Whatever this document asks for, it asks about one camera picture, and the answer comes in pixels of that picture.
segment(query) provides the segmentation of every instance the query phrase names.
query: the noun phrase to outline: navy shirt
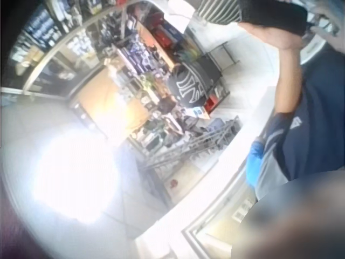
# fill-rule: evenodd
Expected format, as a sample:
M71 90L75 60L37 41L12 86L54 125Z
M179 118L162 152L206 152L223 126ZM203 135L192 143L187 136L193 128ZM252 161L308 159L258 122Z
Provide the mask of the navy shirt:
M264 158L273 156L288 181L345 165L344 71L343 54L322 51L305 68L295 113L269 122Z

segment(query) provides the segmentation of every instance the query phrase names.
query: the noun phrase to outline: wire rack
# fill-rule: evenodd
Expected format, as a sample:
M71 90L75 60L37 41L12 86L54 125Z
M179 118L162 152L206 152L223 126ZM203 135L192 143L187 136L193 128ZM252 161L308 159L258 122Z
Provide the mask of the wire rack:
M154 170L162 181L181 169L184 162L198 157L202 153L212 154L224 149L230 144L240 130L239 118L223 122L223 126L209 128L200 137L191 138L185 143L170 150L152 156L146 161L144 171Z

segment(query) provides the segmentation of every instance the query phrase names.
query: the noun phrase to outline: blue glove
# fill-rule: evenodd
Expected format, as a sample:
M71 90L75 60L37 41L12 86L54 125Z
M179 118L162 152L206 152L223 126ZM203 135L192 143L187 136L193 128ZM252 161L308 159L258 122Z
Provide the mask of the blue glove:
M264 149L263 139L257 138L253 142L246 160L246 179L252 187L256 186L259 179Z

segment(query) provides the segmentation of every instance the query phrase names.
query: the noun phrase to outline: metal rack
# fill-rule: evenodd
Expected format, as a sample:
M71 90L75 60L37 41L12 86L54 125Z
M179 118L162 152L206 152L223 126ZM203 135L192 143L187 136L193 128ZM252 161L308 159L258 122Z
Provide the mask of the metal rack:
M69 93L67 95L67 97L60 97L60 96L54 96L54 95L50 95L50 94L30 92L30 87L33 85L35 80L38 78L38 76L40 75L40 73L42 72L44 67L48 64L48 62L51 59L57 60L58 63L60 65L62 65L63 67L68 66L63 60L56 57L56 54L58 54L59 51L71 39L73 39L73 37L75 37L78 32L86 29L87 27L96 23L98 20L109 15L110 13L120 11L120 10L121 10L121 7L118 7L118 6L109 7L107 9L105 9L104 11L100 12L99 14L97 14L97 15L91 17L90 19L88 19L87 21L85 21L82 26L79 26L79 27L75 28L73 31L71 31L70 33L66 34L54 47L52 47L47 53L45 53L45 55L40 60L40 62L34 67L33 71L31 72L31 74L29 75L27 80L25 81L23 88L21 90L20 89L14 89L14 88L1 87L1 92L13 93L13 94L23 94L23 95L27 95L27 96L38 96L38 97L45 97L45 98L53 98L53 99L62 99L62 100L69 99L71 97L71 95L77 90L78 87L80 87L85 81L87 81L90 78L90 76L93 76L94 72L97 69L100 69L102 67L101 62L99 65L97 65L96 67L94 67L93 69L90 70L90 73L88 74L88 76L86 76L83 80L81 80L81 82L79 82L76 85L76 87L74 87L72 89L71 93Z
M210 129L200 137L192 138L184 144L162 154L147 159L143 171L154 170L164 182L182 168L185 161L198 157L202 153L214 153L225 148L235 137L232 129L240 130L239 118L226 122L222 127Z

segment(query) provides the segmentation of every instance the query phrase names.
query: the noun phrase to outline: tiled floor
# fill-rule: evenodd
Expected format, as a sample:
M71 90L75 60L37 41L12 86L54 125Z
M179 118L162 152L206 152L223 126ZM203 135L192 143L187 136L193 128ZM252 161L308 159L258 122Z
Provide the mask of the tiled floor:
M86 130L79 119L64 103L18 98L18 103L2 108L1 122L5 182L15 208L39 244L57 257L134 258L131 240L167 208L143 188L135 160L123 159L130 156L128 150L114 151L119 177L111 202L96 222L82 224L38 203L32 194L40 157L55 138L71 130Z

